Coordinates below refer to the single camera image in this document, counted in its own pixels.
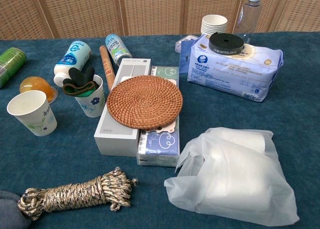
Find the white flower print paper cup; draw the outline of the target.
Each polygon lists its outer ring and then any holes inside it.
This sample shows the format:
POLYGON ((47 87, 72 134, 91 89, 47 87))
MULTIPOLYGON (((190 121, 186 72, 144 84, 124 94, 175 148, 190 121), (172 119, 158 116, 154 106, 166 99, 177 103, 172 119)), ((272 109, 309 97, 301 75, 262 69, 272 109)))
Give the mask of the white flower print paper cup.
POLYGON ((10 115, 38 137, 52 133, 57 127, 57 121, 47 101, 47 96, 40 90, 18 94, 11 99, 6 109, 10 115))

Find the woven rattan coaster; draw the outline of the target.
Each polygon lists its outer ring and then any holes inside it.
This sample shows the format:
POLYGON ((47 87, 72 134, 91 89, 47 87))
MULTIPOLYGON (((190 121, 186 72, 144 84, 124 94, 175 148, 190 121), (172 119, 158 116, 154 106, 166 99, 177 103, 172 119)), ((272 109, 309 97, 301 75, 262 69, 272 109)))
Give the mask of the woven rattan coaster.
POLYGON ((106 105, 118 123, 148 130, 175 121, 183 107, 183 96, 179 88, 165 78, 140 75, 115 86, 106 105))

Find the paper cup holding glove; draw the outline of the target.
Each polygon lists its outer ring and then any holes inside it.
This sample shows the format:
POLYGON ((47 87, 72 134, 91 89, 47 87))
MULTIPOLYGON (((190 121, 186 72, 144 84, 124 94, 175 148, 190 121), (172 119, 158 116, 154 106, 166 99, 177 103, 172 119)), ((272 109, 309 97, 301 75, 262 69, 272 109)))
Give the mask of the paper cup holding glove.
POLYGON ((101 116, 106 102, 102 78, 95 74, 93 81, 96 82, 99 87, 91 95, 87 97, 75 97, 75 100, 83 112, 90 118, 101 116))

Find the orange jelly cup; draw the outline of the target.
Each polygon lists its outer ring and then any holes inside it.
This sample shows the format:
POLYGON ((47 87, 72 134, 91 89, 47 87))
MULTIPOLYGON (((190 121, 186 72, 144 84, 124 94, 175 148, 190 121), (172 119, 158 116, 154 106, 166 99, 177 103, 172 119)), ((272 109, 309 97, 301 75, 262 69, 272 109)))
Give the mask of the orange jelly cup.
POLYGON ((49 103, 52 103, 58 96, 57 89, 52 87, 45 79, 39 76, 27 77, 21 82, 19 86, 20 93, 32 90, 44 92, 49 103))

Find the purple tissue pack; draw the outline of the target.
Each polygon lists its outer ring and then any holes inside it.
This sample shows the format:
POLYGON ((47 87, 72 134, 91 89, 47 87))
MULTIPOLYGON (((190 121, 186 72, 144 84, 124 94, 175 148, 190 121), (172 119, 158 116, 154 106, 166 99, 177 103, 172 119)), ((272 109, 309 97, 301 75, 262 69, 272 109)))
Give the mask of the purple tissue pack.
POLYGON ((140 166, 175 167, 180 156, 179 118, 173 133, 142 130, 140 133, 137 164, 140 166))

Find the green tissue pack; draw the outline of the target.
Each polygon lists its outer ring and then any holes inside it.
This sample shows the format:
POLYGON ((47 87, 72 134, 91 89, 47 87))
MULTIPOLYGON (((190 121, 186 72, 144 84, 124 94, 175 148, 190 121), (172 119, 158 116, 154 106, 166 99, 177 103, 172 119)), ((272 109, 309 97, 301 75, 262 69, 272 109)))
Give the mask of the green tissue pack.
POLYGON ((179 67, 153 65, 150 75, 167 79, 179 88, 179 67))

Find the white cardboard box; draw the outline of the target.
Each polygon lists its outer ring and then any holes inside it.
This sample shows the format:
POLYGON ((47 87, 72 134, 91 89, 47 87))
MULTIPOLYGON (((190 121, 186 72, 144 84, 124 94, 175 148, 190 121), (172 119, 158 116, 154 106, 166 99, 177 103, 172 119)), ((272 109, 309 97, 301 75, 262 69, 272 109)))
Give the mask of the white cardboard box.
MULTIPOLYGON (((151 60, 147 58, 124 58, 115 76, 112 87, 119 84, 123 78, 149 75, 151 60)), ((115 121, 105 106, 98 122, 94 139, 102 155, 135 157, 138 150, 140 131, 126 127, 115 121)))

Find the brown sausage stick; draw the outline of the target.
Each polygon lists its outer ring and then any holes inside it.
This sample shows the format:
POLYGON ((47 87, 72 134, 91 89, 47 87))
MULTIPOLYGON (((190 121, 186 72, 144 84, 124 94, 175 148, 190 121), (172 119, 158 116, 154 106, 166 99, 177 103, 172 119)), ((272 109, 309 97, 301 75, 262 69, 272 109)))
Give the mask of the brown sausage stick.
POLYGON ((109 91, 112 90, 113 83, 115 81, 115 72, 113 70, 113 66, 109 57, 108 50, 105 45, 101 45, 99 47, 99 52, 103 64, 103 69, 107 81, 107 86, 109 91))

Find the black tape roll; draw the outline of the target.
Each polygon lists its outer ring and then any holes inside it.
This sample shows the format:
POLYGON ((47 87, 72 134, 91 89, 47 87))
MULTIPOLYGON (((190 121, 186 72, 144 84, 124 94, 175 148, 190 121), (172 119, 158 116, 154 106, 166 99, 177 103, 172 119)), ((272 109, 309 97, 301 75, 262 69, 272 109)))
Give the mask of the black tape roll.
POLYGON ((244 41, 234 34, 216 32, 210 36, 208 47, 217 54, 232 56, 242 52, 244 41))

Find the stack of white paper cups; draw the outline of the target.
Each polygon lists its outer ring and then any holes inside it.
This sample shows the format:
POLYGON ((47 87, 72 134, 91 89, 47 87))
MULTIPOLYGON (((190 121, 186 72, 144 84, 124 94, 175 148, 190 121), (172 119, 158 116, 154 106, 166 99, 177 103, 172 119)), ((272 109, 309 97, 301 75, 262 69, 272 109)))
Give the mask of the stack of white paper cups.
POLYGON ((214 33, 224 33, 227 28, 228 19, 222 15, 209 14, 202 18, 201 34, 212 35, 214 33))

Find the white blue plastic bottle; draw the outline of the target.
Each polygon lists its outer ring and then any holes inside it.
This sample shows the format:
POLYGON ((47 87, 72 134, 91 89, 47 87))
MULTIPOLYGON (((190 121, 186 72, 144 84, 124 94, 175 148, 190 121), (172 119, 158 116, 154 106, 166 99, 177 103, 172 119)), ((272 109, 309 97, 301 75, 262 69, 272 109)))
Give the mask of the white blue plastic bottle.
POLYGON ((62 88, 63 80, 70 79, 69 69, 76 68, 81 71, 91 54, 92 50, 85 42, 73 41, 63 58, 54 66, 54 83, 62 88))

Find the translucent white plastic bag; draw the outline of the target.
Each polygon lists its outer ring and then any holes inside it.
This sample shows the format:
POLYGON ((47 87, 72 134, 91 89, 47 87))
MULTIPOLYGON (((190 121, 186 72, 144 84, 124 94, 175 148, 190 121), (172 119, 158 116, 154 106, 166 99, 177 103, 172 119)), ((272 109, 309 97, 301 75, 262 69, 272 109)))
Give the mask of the translucent white plastic bag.
POLYGON ((178 175, 165 180, 169 201, 180 209, 268 227, 299 220, 268 130, 209 128, 189 141, 178 175))

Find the clear plastic water bottle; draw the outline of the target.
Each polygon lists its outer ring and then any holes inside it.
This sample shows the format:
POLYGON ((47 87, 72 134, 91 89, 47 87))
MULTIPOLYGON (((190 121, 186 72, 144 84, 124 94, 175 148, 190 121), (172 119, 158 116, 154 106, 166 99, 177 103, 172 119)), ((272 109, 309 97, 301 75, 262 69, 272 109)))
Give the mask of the clear plastic water bottle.
POLYGON ((241 7, 233 33, 241 37, 245 44, 250 44, 261 9, 261 0, 247 0, 241 7))

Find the green drink can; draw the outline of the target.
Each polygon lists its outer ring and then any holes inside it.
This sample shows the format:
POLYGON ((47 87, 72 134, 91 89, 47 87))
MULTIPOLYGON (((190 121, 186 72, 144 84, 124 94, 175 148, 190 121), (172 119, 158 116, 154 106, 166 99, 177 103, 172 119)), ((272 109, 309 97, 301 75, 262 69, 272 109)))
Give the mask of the green drink can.
POLYGON ((0 89, 16 74, 27 60, 19 48, 11 47, 0 55, 0 89))

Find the grey cloth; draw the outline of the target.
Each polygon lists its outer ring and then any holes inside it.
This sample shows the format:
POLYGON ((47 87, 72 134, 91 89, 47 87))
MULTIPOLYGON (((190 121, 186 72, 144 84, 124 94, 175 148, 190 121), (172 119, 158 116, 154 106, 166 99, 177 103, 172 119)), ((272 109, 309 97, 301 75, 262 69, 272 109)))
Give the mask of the grey cloth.
POLYGON ((18 208, 20 196, 0 191, 0 229, 28 229, 32 220, 18 208))

